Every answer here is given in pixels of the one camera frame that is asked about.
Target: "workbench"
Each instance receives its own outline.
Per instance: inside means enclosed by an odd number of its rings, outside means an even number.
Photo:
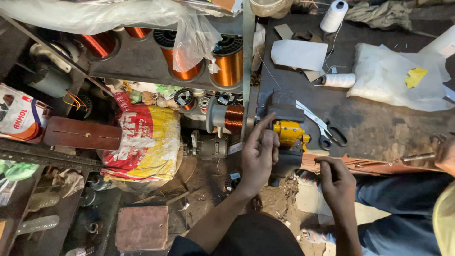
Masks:
[[[308,107],[322,120],[330,120],[348,139],[345,147],[335,142],[330,156],[370,159],[387,163],[397,163],[400,158],[432,152],[430,136],[442,133],[448,138],[455,131],[455,108],[447,111],[423,112],[406,107],[396,107],[361,97],[346,97],[346,88],[314,86],[317,81],[309,82],[304,73],[289,67],[274,65],[270,52],[273,42],[280,40],[273,27],[287,24],[293,33],[320,30],[323,15],[287,15],[283,19],[271,19],[266,28],[264,64],[258,96],[257,115],[266,115],[274,89],[292,91],[295,99]],[[379,46],[384,44],[393,51],[418,52],[433,40],[406,31],[382,31],[371,29],[366,24],[344,21],[336,37],[334,51],[327,64],[346,66],[337,67],[338,73],[352,73],[355,46],[368,43]],[[455,56],[447,59],[446,68],[455,77]],[[455,79],[446,83],[455,89]],[[321,149],[318,144],[319,128],[311,119],[301,124],[306,134],[312,136],[308,149]]]

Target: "jeans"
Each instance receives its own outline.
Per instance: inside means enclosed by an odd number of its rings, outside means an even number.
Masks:
[[[425,172],[392,177],[357,176],[355,201],[391,213],[358,226],[366,256],[440,256],[433,232],[433,207],[454,180],[446,173]],[[334,231],[325,234],[335,243]]]

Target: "hand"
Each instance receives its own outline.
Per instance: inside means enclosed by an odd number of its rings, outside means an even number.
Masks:
[[[321,189],[335,220],[355,217],[354,200],[356,180],[349,168],[340,159],[320,157],[314,159],[321,164]]]
[[[272,165],[278,162],[278,134],[267,129],[270,122],[276,118],[272,113],[259,122],[243,146],[243,176],[236,191],[253,198],[268,182]]]
[[[435,165],[455,177],[455,138],[439,145]]]

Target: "yellow paper scrap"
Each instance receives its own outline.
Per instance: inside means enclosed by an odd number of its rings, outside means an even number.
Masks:
[[[424,78],[428,70],[425,70],[423,68],[413,68],[408,71],[409,77],[406,77],[404,79],[404,82],[406,83],[406,86],[411,89],[417,86],[417,84]]]

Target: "yellow shirt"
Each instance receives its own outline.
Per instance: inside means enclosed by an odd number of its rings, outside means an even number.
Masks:
[[[433,229],[442,256],[455,256],[455,181],[436,201],[433,211]]]

